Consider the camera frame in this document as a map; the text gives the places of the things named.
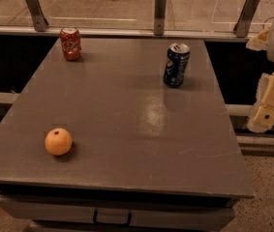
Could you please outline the metal railing bracket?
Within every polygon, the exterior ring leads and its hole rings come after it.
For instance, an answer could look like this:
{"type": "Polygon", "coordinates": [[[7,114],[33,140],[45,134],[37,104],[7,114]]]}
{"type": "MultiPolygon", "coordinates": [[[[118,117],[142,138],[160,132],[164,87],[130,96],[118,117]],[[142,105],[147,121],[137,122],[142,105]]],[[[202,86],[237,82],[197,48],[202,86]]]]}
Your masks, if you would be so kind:
{"type": "Polygon", "coordinates": [[[167,0],[155,0],[154,8],[154,28],[155,36],[163,36],[165,31],[167,0]]]}
{"type": "Polygon", "coordinates": [[[43,14],[39,0],[25,0],[34,28],[37,32],[44,32],[48,28],[48,22],[43,14]]]}
{"type": "Polygon", "coordinates": [[[245,0],[241,14],[233,28],[237,38],[246,38],[260,0],[245,0]]]}

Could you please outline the red coke can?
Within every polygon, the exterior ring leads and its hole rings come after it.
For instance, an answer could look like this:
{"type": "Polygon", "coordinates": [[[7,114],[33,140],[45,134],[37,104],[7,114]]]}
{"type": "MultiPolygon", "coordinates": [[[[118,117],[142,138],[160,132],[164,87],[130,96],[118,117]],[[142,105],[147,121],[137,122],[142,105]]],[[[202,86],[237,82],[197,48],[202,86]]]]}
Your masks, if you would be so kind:
{"type": "Polygon", "coordinates": [[[81,55],[80,34],[75,27],[62,28],[60,31],[60,40],[64,58],[68,61],[74,61],[81,55]]]}

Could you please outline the blue pepsi can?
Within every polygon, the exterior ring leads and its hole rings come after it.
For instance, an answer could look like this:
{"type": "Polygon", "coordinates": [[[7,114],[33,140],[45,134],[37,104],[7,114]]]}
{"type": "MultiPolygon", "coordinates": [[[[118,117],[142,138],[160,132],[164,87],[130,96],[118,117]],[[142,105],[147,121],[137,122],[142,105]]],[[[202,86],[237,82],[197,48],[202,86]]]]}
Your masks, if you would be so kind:
{"type": "Polygon", "coordinates": [[[184,43],[172,43],[169,46],[163,77],[166,85],[178,87],[183,84],[190,55],[190,48],[184,43]]]}

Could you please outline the middle metal railing bracket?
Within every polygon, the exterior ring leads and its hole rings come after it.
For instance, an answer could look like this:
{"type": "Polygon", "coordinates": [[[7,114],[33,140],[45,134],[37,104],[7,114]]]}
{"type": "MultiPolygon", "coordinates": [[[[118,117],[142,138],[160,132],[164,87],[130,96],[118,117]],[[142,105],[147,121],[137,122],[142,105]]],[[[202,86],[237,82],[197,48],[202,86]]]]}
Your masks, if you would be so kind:
{"type": "Polygon", "coordinates": [[[155,36],[163,36],[165,31],[167,0],[155,0],[154,8],[154,28],[155,36]]]}

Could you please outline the right metal railing bracket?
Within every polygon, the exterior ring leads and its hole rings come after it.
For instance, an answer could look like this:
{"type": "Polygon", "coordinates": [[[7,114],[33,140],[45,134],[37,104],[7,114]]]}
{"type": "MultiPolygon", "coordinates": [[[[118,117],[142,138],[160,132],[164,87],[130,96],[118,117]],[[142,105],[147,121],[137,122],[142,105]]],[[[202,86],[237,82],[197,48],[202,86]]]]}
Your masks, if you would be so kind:
{"type": "Polygon", "coordinates": [[[245,0],[241,14],[233,28],[237,38],[246,38],[260,0],[245,0]]]}

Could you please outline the left metal railing bracket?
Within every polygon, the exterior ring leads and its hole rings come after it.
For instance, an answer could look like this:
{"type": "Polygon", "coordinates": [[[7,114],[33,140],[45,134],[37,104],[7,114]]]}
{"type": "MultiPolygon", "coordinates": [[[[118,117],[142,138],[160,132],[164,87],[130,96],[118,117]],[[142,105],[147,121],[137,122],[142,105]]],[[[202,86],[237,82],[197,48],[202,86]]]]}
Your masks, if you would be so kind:
{"type": "Polygon", "coordinates": [[[37,32],[44,32],[48,28],[48,22],[43,14],[39,0],[25,0],[34,28],[37,32]]]}

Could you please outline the orange fruit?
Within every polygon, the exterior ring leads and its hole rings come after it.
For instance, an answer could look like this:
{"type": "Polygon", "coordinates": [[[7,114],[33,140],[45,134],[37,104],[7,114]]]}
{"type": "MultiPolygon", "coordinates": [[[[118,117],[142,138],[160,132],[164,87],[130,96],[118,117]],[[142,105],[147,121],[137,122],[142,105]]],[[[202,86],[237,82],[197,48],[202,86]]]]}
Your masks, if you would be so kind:
{"type": "Polygon", "coordinates": [[[72,145],[73,139],[70,133],[65,129],[53,129],[46,135],[46,150],[54,156],[67,154],[71,150],[72,145]]]}

